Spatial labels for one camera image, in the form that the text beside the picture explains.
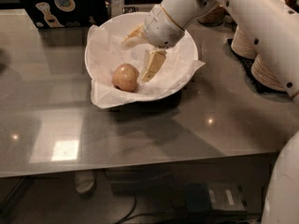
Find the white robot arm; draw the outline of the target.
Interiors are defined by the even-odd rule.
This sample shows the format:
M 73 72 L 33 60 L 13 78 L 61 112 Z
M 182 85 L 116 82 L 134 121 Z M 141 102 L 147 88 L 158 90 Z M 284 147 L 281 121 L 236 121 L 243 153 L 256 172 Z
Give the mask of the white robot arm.
M 173 48 L 190 22 L 222 5 L 295 103 L 299 103 L 299 14 L 281 0 L 163 0 L 121 42 Z M 261 224 L 299 224 L 299 137 L 280 151 L 268 185 Z

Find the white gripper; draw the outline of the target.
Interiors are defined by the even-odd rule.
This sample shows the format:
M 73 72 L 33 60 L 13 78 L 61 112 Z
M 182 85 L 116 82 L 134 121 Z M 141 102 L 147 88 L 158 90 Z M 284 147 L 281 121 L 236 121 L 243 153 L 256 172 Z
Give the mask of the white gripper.
M 135 46 L 148 44 L 160 49 L 147 49 L 144 54 L 143 69 L 140 78 L 143 82 L 151 81 L 162 68 L 166 59 L 166 50 L 173 48 L 185 35 L 160 5 L 155 5 L 144 19 L 122 41 L 121 49 L 128 50 Z

